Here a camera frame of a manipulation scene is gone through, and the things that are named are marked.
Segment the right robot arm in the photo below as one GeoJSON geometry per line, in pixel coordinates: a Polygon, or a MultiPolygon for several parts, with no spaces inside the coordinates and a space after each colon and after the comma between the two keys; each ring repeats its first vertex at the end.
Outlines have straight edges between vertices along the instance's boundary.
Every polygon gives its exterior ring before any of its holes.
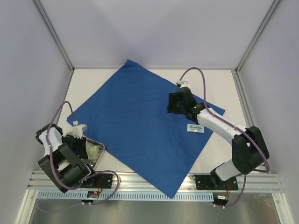
{"type": "Polygon", "coordinates": [[[205,101],[197,103],[188,87],[178,88],[169,94],[167,112],[185,115],[188,120],[212,130],[231,145],[232,158],[210,173],[214,188],[223,188],[230,178],[247,175],[262,163],[267,170],[270,169],[267,162],[270,154],[260,129],[233,124],[205,101]]]}

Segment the green packet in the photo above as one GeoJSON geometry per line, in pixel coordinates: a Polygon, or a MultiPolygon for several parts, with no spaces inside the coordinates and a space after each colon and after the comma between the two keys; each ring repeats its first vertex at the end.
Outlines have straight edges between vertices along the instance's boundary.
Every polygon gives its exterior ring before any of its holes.
{"type": "Polygon", "coordinates": [[[96,161],[100,155],[101,145],[93,144],[89,141],[85,144],[88,159],[96,161]]]}

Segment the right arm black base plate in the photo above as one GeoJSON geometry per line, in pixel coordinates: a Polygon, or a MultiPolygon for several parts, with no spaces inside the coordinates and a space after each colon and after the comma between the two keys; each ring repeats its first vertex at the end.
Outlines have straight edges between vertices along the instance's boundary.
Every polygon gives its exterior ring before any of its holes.
{"type": "Polygon", "coordinates": [[[213,183],[210,175],[193,175],[196,184],[196,190],[238,190],[236,177],[232,177],[226,181],[213,183]]]}

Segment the blue surgical drape cloth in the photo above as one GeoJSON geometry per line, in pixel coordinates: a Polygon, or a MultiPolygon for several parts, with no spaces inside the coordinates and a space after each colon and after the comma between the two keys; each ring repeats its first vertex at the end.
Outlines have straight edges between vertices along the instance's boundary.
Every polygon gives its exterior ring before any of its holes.
{"type": "Polygon", "coordinates": [[[86,124],[86,137],[172,198],[213,133],[188,132],[184,115],[167,112],[176,89],[127,60],[67,121],[86,124]]]}

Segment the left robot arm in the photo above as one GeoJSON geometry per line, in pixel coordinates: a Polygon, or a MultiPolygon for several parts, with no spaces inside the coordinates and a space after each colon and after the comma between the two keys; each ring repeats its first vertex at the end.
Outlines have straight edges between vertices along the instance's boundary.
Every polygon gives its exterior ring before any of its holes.
{"type": "Polygon", "coordinates": [[[61,192],[78,188],[80,182],[87,187],[97,184],[97,174],[85,162],[88,159],[86,137],[63,136],[62,128],[47,124],[36,132],[36,140],[45,150],[38,165],[61,192]]]}

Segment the small white green sachet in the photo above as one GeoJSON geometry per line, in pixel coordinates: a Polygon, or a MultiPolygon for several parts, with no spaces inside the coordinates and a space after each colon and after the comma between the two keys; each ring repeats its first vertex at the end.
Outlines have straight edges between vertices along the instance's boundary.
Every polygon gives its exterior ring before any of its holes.
{"type": "Polygon", "coordinates": [[[204,133],[205,127],[202,125],[187,124],[187,131],[194,132],[194,133],[204,133]]]}

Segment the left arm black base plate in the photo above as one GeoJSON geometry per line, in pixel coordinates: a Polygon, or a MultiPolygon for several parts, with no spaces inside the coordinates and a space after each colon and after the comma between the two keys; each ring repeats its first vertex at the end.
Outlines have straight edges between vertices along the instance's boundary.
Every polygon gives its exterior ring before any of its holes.
{"type": "Polygon", "coordinates": [[[113,174],[99,174],[84,181],[81,187],[87,189],[110,189],[112,187],[112,178],[113,174]]]}

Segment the stainless steel instrument tray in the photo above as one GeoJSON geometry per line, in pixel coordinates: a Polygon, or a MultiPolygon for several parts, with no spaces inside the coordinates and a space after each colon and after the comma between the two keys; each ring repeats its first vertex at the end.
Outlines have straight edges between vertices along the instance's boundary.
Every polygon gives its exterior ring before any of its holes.
{"type": "Polygon", "coordinates": [[[67,133],[62,140],[63,142],[66,142],[72,151],[91,168],[95,168],[105,151],[104,144],[85,136],[78,139],[72,136],[71,133],[67,133]]]}

